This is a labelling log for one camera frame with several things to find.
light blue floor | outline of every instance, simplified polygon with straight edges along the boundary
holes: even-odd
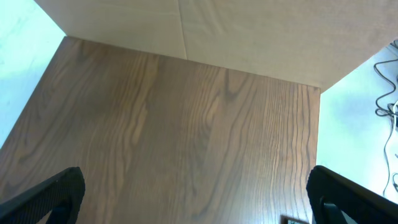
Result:
[[[374,114],[377,97],[392,90],[373,69],[376,62],[396,59],[398,51],[388,46],[321,95],[317,164],[382,195],[387,182],[383,148],[390,133],[389,118]],[[380,65],[380,71],[396,82],[398,62]],[[381,105],[395,103],[394,93]],[[398,136],[394,131],[387,147],[391,173],[398,172]],[[386,197],[398,202],[390,183]]]
[[[33,0],[0,0],[0,147],[64,36]]]

wood grain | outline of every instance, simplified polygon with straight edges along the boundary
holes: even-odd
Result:
[[[66,37],[0,151],[6,200],[70,166],[78,223],[312,217],[320,90]]]

white cable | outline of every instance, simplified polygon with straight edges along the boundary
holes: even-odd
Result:
[[[389,162],[388,162],[388,157],[387,157],[387,144],[388,144],[388,142],[390,141],[391,137],[393,136],[392,133],[393,133],[394,130],[396,129],[396,125],[397,125],[397,115],[395,115],[395,114],[396,114],[396,107],[397,107],[397,105],[398,105],[398,100],[396,101],[396,103],[394,103],[394,106],[392,107],[392,112],[393,112],[394,114],[392,115],[393,122],[392,122],[391,132],[390,132],[390,135],[389,135],[389,137],[388,137],[388,139],[387,139],[386,144],[384,145],[384,158],[385,158],[385,160],[386,160],[387,169],[388,169],[388,180],[387,180],[387,184],[386,184],[386,186],[384,187],[384,190],[383,190],[383,196],[384,196],[384,197],[386,197],[386,189],[387,189],[388,184],[390,183],[390,164],[389,164]]]

cardboard panel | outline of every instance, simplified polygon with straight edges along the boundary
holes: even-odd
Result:
[[[323,91],[396,37],[394,0],[180,0],[189,60]]]
[[[73,37],[187,58],[176,0],[36,0]]]

wooden tabletop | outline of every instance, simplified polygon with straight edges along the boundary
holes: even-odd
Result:
[[[312,218],[320,90],[66,37],[0,150],[0,201],[79,166],[78,223]]]

